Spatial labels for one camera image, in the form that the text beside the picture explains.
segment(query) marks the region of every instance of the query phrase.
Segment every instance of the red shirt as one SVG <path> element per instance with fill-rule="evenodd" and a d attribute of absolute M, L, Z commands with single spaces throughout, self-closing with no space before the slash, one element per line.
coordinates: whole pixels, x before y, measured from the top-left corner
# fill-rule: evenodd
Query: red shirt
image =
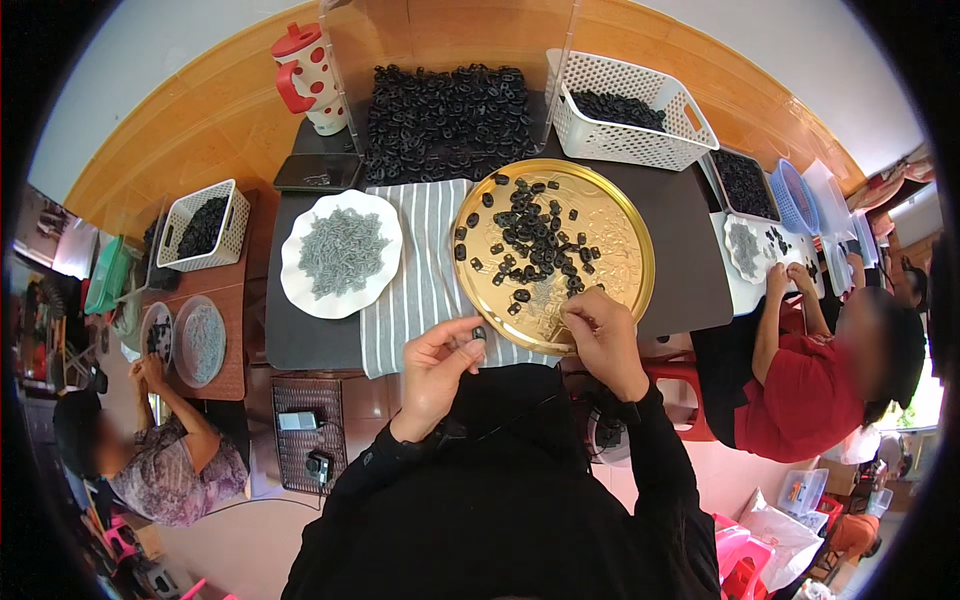
<path fill-rule="evenodd" d="M 748 403 L 733 412 L 736 447 L 795 463 L 842 442 L 864 409 L 842 363 L 831 336 L 781 335 L 766 384 L 743 387 Z"/>

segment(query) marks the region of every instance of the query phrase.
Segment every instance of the pile of black parts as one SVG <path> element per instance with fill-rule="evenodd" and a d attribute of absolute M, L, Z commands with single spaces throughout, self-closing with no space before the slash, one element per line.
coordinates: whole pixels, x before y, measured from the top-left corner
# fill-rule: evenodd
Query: pile of black parts
<path fill-rule="evenodd" d="M 771 221 L 780 220 L 764 185 L 763 172 L 756 162 L 722 150 L 711 150 L 710 156 L 717 167 L 730 208 Z"/>
<path fill-rule="evenodd" d="M 170 317 L 167 316 L 162 323 L 150 325 L 150 331 L 147 332 L 147 353 L 159 352 L 164 363 L 170 362 L 170 340 L 173 336 L 171 327 Z"/>
<path fill-rule="evenodd" d="M 374 71 L 368 183 L 479 181 L 537 153 L 519 69 L 472 64 L 410 73 L 391 64 Z"/>
<path fill-rule="evenodd" d="M 165 222 L 166 215 L 161 214 L 154 219 L 146 231 L 143 232 L 143 244 L 146 246 L 144 253 L 147 254 L 147 260 L 141 260 L 139 265 L 140 270 L 140 281 L 147 278 L 147 273 L 150 273 L 150 278 L 147 280 L 147 289 L 148 290 L 157 290 L 163 292 L 173 292 L 177 289 L 177 286 L 180 284 L 180 271 L 174 271 L 173 269 L 168 269 L 166 267 L 158 267 L 156 265 L 156 249 L 154 248 L 154 236 L 156 235 L 156 223 Z"/>
<path fill-rule="evenodd" d="M 783 234 L 780 233 L 780 230 L 773 226 L 770 226 L 768 230 L 764 231 L 764 235 L 770 240 L 770 248 L 773 248 L 774 244 L 777 244 L 777 247 L 780 248 L 781 256 L 786 256 L 786 251 L 793 248 L 793 244 L 787 244 L 783 240 Z"/>
<path fill-rule="evenodd" d="M 571 92 L 570 98 L 584 115 L 596 121 L 665 132 L 663 119 L 666 118 L 666 112 L 653 110 L 637 98 L 627 98 L 620 94 L 596 94 L 590 90 Z"/>
<path fill-rule="evenodd" d="M 220 236 L 220 225 L 227 210 L 227 197 L 211 198 L 193 213 L 190 223 L 183 231 L 177 258 L 190 258 L 213 251 Z"/>
<path fill-rule="evenodd" d="M 498 185 L 507 185 L 510 178 L 506 175 L 494 173 L 491 178 Z M 587 235 L 583 232 L 576 234 L 574 239 L 562 231 L 563 219 L 561 214 L 564 208 L 556 200 L 550 200 L 547 205 L 540 204 L 540 195 L 547 189 L 560 189 L 556 181 L 544 183 L 542 181 L 530 184 L 525 180 L 516 180 L 516 190 L 510 196 L 511 208 L 509 211 L 493 214 L 493 222 L 503 230 L 503 241 L 509 244 L 520 258 L 525 258 L 529 264 L 520 266 L 512 253 L 504 254 L 502 262 L 497 265 L 497 272 L 493 275 L 493 285 L 499 286 L 507 277 L 520 285 L 544 281 L 548 277 L 560 272 L 566 277 L 566 296 L 571 298 L 586 289 L 586 284 L 578 275 L 579 270 L 574 266 L 573 257 L 579 258 L 582 263 L 580 269 L 592 275 L 596 269 L 591 261 L 600 258 L 600 249 L 596 246 L 588 247 Z M 572 220 L 576 220 L 576 211 L 570 210 Z M 491 255 L 503 252 L 502 244 L 490 247 Z M 454 258 L 467 259 L 467 247 L 456 244 Z M 483 268 L 483 261 L 477 257 L 470 260 L 471 266 L 477 271 Z M 514 316 L 520 311 L 520 303 L 530 301 L 529 290 L 514 290 L 512 300 L 515 300 L 507 312 Z"/>

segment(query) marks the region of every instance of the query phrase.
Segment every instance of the plastic bag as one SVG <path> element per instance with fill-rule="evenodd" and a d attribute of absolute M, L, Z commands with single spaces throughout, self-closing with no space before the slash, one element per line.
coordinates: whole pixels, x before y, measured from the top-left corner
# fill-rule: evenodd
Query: plastic bag
<path fill-rule="evenodd" d="M 774 548 L 774 556 L 760 572 L 760 581 L 768 591 L 780 589 L 800 577 L 824 542 L 793 517 L 770 506 L 760 488 L 747 502 L 739 523 L 750 534 Z"/>
<path fill-rule="evenodd" d="M 868 425 L 854 429 L 843 442 L 824 452 L 823 457 L 841 465 L 859 465 L 874 460 L 879 448 L 880 432 Z"/>

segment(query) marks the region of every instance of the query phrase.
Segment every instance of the blue plastic basket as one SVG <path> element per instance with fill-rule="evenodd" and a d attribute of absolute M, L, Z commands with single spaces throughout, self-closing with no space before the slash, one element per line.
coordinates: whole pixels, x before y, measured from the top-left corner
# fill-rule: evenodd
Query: blue plastic basket
<path fill-rule="evenodd" d="M 813 194 L 789 160 L 781 158 L 777 170 L 770 176 L 770 191 L 774 193 L 780 220 L 791 233 L 820 234 L 820 216 Z"/>

